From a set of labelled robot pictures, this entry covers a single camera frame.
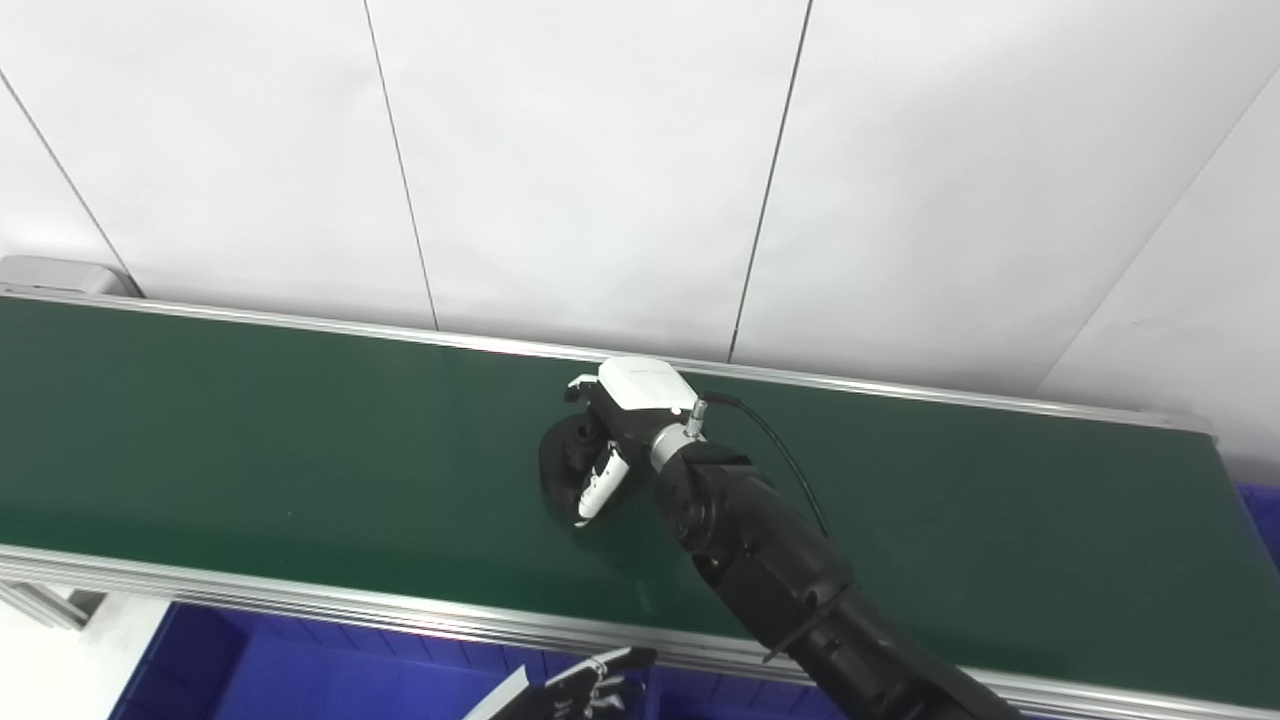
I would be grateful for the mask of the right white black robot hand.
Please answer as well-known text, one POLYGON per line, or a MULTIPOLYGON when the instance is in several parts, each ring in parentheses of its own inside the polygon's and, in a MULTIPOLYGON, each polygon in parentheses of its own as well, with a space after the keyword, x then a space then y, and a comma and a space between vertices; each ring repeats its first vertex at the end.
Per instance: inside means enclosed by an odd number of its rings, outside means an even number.
POLYGON ((585 402, 590 441, 600 446, 575 496, 575 527, 593 521, 632 470, 659 471, 682 447, 704 441, 707 401, 659 359, 609 357, 573 378, 564 400, 585 402))

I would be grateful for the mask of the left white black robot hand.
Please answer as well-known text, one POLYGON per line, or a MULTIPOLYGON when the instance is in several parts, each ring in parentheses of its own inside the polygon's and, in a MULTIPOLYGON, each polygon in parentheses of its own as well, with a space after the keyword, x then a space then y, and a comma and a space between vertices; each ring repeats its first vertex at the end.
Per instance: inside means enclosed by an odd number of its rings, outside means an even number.
POLYGON ((589 656, 535 683, 520 666, 480 700, 466 719, 637 719, 646 683, 631 673, 653 667, 654 648, 625 646, 589 656))

